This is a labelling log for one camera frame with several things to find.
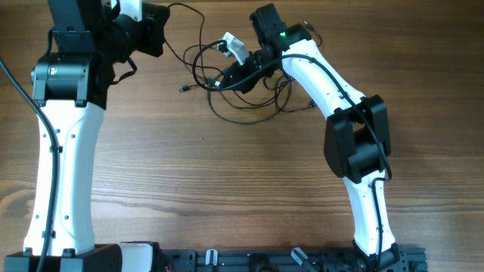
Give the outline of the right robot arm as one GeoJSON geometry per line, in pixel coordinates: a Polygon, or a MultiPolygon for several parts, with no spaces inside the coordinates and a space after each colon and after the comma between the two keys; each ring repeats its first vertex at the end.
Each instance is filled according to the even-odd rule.
{"type": "Polygon", "coordinates": [[[218,50],[234,57],[219,83],[222,90],[247,93],[265,76],[281,70],[297,81],[326,120],[324,156],[343,179],[355,222],[354,243],[368,269],[391,265],[396,244],[389,227],[384,184],[391,180],[389,120],[383,99],[352,87],[323,57],[317,42],[300,23],[288,26],[273,4],[257,8],[250,21],[260,45],[251,52],[227,32],[218,50]]]}

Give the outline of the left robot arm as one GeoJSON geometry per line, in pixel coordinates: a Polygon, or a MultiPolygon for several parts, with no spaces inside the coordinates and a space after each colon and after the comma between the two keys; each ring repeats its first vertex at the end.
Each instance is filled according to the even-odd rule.
{"type": "Polygon", "coordinates": [[[51,1],[48,47],[31,73],[27,103],[39,119],[33,217],[6,271],[157,271],[155,242],[97,244],[92,225],[95,148],[116,63],[159,57],[170,11],[140,1],[51,1]]]}

